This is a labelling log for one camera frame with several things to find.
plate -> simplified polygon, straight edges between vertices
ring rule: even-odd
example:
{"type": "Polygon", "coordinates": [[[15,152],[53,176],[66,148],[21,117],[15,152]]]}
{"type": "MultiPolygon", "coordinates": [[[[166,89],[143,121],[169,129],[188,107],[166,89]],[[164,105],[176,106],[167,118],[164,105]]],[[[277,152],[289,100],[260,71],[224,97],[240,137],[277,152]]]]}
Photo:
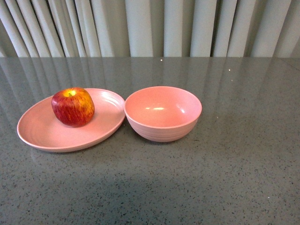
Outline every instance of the plate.
{"type": "Polygon", "coordinates": [[[95,105],[92,120],[82,127],[68,127],[54,115],[52,96],[36,103],[20,118],[19,137],[28,145],[50,152],[71,152],[98,144],[122,124],[124,99],[103,89],[86,88],[95,105]]]}

curtain fold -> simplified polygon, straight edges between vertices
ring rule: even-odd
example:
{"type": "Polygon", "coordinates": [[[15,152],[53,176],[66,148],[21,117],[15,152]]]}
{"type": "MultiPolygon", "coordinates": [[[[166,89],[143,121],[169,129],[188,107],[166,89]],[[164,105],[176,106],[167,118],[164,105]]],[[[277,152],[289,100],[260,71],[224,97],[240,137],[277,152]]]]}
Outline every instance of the curtain fold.
{"type": "Polygon", "coordinates": [[[300,57],[300,0],[0,0],[0,57],[300,57]]]}

granite countertop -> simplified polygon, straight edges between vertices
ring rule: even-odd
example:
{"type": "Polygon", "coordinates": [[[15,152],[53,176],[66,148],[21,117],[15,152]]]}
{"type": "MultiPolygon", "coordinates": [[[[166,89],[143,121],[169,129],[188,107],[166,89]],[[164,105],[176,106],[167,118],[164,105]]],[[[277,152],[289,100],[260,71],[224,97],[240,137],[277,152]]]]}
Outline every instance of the granite countertop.
{"type": "Polygon", "coordinates": [[[300,59],[1,58],[0,224],[300,224],[300,59]],[[25,144],[16,126],[71,86],[126,99],[174,86],[203,106],[170,143],[127,119],[71,153],[25,144]]]}

apple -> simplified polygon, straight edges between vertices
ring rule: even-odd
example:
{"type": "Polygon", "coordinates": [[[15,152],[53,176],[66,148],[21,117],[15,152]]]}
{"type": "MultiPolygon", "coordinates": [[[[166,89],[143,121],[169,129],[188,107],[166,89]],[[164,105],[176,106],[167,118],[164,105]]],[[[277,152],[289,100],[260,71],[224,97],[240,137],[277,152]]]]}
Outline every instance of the apple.
{"type": "Polygon", "coordinates": [[[56,118],[71,127],[87,124],[95,114],[95,105],[90,94],[80,87],[57,92],[52,97],[51,105],[56,118]]]}

bowl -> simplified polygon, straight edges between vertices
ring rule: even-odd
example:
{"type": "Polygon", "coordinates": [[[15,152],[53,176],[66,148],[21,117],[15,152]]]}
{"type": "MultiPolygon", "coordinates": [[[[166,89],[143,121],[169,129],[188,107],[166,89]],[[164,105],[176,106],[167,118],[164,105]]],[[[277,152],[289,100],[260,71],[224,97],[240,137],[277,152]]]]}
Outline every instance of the bowl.
{"type": "Polygon", "coordinates": [[[175,87],[138,90],[124,103],[129,124],[140,136],[155,142],[171,142],[187,135],[202,111],[200,100],[175,87]]]}

